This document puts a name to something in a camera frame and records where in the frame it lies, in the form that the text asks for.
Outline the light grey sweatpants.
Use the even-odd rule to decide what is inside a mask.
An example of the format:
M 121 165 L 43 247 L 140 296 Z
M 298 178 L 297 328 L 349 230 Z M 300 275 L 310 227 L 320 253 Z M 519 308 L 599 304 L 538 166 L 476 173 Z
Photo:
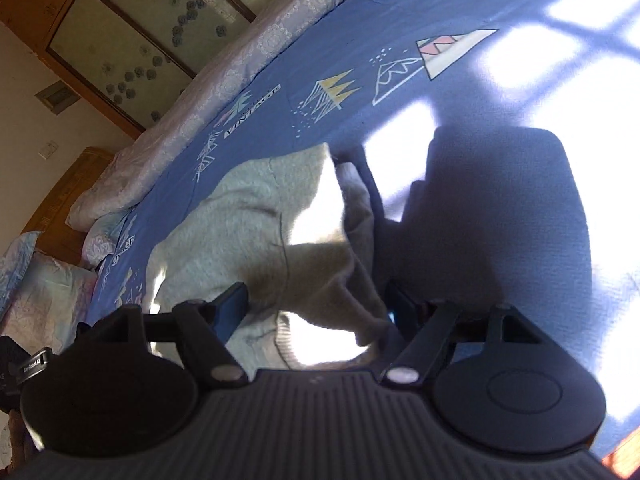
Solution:
M 370 195 L 326 144 L 243 162 L 152 250 L 142 307 L 166 313 L 248 290 L 224 343 L 258 370 L 372 363 L 390 318 L 372 280 Z

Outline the small floral pillow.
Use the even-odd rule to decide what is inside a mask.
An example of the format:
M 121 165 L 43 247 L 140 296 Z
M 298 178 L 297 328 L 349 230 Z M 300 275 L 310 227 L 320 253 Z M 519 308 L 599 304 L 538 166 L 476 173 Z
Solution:
M 129 209 L 112 212 L 93 223 L 81 251 L 81 263 L 87 269 L 97 268 L 107 256 L 114 254 L 129 213 Z

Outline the large floral pillow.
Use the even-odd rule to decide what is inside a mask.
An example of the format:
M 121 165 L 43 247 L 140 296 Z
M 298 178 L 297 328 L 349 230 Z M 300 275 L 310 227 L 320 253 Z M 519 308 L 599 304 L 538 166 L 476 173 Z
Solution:
M 80 266 L 35 254 L 1 323 L 29 354 L 44 347 L 61 353 L 84 322 L 98 276 Z

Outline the wooden headboard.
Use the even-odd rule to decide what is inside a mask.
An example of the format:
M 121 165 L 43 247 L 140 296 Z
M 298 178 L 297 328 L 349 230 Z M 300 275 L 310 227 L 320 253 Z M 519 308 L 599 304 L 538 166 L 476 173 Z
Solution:
M 96 183 L 113 159 L 103 148 L 85 148 L 53 185 L 23 228 L 23 233 L 40 233 L 36 243 L 40 252 L 70 264 L 80 263 L 86 233 L 70 228 L 66 219 L 73 203 Z

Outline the blue striped pillow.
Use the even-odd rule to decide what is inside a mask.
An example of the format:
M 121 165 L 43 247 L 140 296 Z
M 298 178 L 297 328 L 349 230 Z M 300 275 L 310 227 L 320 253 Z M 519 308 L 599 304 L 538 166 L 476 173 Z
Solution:
M 0 309 L 1 316 L 6 314 L 17 289 L 22 284 L 27 269 L 36 251 L 36 244 L 40 231 L 30 231 L 21 234 L 1 257 L 0 275 Z

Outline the blue patterned bed sheet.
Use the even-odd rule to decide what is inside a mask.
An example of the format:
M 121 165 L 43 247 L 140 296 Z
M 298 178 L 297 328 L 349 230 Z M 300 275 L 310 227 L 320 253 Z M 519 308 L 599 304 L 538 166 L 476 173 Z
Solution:
M 374 197 L 378 284 L 513 304 L 639 423 L 639 0 L 344 0 L 194 136 L 130 215 L 89 318 L 247 159 L 326 142 Z

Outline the wooden wardrobe with glass doors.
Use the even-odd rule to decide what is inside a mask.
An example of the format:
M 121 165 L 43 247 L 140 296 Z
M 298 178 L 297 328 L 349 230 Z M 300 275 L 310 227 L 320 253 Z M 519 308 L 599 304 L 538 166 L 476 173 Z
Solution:
M 270 1 L 1 0 L 1 21 L 136 138 Z

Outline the white floral quilt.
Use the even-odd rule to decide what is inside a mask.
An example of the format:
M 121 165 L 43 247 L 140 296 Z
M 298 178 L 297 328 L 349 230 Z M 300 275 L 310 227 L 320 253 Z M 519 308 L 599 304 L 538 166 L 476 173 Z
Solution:
M 160 122 L 124 148 L 70 207 L 66 224 L 88 232 L 99 218 L 139 203 L 194 136 L 300 35 L 344 0 L 272 0 L 198 73 Z

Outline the white wall socket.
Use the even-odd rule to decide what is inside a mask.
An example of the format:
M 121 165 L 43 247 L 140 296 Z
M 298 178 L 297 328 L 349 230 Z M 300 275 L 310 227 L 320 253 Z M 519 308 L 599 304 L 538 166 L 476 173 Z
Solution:
M 43 145 L 42 148 L 38 151 L 38 155 L 44 159 L 48 160 L 56 151 L 58 150 L 58 144 L 54 141 L 49 141 Z

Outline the grey wall panel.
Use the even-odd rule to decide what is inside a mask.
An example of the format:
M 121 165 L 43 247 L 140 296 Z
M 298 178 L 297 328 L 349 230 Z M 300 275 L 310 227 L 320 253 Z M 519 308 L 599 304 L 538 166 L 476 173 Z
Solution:
M 52 114 L 59 115 L 79 101 L 80 96 L 64 81 L 58 80 L 36 94 L 36 99 Z

